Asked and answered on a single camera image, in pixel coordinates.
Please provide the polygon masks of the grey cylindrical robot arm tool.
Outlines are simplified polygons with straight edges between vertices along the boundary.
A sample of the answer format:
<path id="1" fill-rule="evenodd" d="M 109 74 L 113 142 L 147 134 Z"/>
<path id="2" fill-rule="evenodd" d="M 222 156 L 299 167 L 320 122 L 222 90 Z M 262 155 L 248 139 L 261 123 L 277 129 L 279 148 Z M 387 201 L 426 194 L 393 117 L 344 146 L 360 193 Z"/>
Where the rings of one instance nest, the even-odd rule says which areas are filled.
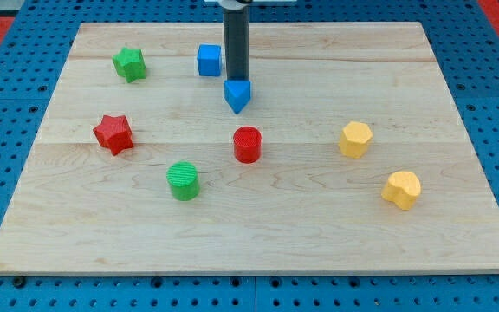
<path id="1" fill-rule="evenodd" d="M 295 5 L 296 0 L 205 0 L 218 4 L 223 12 L 226 75 L 228 80 L 250 78 L 250 7 Z"/>

